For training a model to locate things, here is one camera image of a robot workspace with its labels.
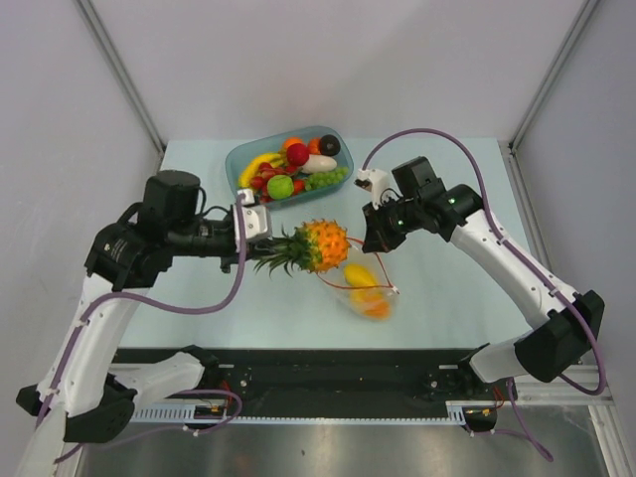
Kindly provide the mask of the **clear zip top bag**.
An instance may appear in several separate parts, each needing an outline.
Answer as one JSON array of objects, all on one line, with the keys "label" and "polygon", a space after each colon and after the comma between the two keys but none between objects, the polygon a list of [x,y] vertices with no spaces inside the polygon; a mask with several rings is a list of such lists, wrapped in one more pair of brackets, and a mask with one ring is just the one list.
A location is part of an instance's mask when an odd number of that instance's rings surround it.
[{"label": "clear zip top bag", "polygon": [[[378,253],[363,253],[362,246],[363,242],[358,238],[347,238],[347,241],[350,245],[348,250],[348,256],[345,261],[340,263],[338,266],[331,268],[330,270],[319,273],[316,277],[330,290],[334,293],[337,299],[340,302],[347,306],[354,314],[371,321],[386,321],[391,318],[393,312],[396,308],[396,302],[399,297],[398,288],[392,283],[388,270],[381,259],[381,256]],[[349,286],[344,277],[344,268],[346,265],[350,263],[356,263],[365,266],[368,268],[377,278],[378,285],[375,287],[352,287]],[[385,298],[390,302],[392,307],[392,314],[386,320],[375,320],[366,318],[360,314],[358,314],[350,304],[350,293],[353,290],[360,289],[371,289],[380,291],[383,293]]]}]

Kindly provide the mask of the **orange yellow toy mango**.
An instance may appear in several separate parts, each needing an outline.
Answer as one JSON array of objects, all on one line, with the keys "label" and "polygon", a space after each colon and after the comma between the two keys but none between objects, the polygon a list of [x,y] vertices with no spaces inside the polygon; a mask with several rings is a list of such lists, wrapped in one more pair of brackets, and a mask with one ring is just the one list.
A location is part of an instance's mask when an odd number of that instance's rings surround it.
[{"label": "orange yellow toy mango", "polygon": [[350,304],[358,314],[370,319],[386,320],[392,314],[390,302],[383,293],[376,290],[353,290],[350,293]]}]

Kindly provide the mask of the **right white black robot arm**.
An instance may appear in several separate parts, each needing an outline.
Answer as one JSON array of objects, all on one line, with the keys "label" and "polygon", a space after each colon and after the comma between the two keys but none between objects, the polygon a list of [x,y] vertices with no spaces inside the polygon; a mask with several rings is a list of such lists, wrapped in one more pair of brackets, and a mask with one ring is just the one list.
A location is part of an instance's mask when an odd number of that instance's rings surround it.
[{"label": "right white black robot arm", "polygon": [[593,290],[577,292],[520,249],[487,216],[471,187],[445,188],[425,157],[390,173],[359,170],[355,184],[372,195],[363,207],[365,253],[390,252],[418,230],[438,235],[478,263],[531,327],[523,336],[486,344],[465,358],[468,368],[458,374],[458,386],[467,397],[482,398],[495,382],[521,375],[550,383],[590,351],[600,330],[603,299]]}]

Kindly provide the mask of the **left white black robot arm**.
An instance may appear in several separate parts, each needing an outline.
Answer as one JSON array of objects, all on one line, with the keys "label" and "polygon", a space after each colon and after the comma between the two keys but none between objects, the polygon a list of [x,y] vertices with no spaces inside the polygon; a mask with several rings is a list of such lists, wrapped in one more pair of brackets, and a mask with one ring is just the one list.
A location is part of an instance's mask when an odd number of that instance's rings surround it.
[{"label": "left white black robot arm", "polygon": [[[239,290],[254,248],[272,234],[271,217],[253,192],[241,189],[220,220],[201,210],[206,198],[200,179],[165,170],[151,176],[141,201],[131,205],[94,239],[84,267],[79,307],[51,370],[38,384],[19,390],[17,404],[38,426],[60,419],[64,443],[105,443],[117,436],[132,414],[162,398],[192,391],[205,398],[220,384],[218,362],[190,346],[145,368],[132,378],[109,371],[137,307],[145,304],[182,315],[205,315],[226,308]],[[220,303],[185,308],[160,303],[148,292],[176,257],[217,257],[235,283]]]}]

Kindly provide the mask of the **green toy leafy vegetable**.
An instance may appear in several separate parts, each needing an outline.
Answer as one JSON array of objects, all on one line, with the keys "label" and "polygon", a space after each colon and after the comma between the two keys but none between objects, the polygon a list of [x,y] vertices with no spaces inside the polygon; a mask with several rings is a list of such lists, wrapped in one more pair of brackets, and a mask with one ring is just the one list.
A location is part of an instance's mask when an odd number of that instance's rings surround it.
[{"label": "green toy leafy vegetable", "polygon": [[347,231],[335,221],[313,220],[295,227],[291,234],[281,231],[254,249],[255,271],[272,273],[282,268],[287,275],[294,270],[325,273],[337,268],[349,255]]}]

